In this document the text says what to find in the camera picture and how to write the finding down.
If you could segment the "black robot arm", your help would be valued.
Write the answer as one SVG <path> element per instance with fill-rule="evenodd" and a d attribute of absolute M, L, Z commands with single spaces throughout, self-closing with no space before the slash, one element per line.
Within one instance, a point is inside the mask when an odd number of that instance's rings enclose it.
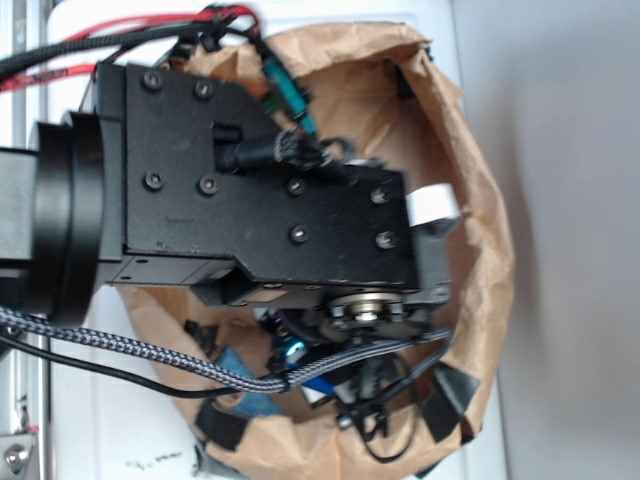
<path fill-rule="evenodd" d="M 297 165 L 241 85 L 100 64 L 86 113 L 1 152 L 1 302 L 60 327 L 104 285 L 296 310 L 318 342 L 409 339 L 450 296 L 448 184 L 365 160 Z"/>

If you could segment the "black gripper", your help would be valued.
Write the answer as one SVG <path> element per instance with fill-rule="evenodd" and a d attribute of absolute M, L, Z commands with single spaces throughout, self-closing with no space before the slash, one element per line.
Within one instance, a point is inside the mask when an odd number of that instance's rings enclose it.
<path fill-rule="evenodd" d="M 309 343 L 416 339 L 451 296 L 447 184 L 330 159 L 239 84 L 101 64 L 106 283 L 279 314 Z"/>

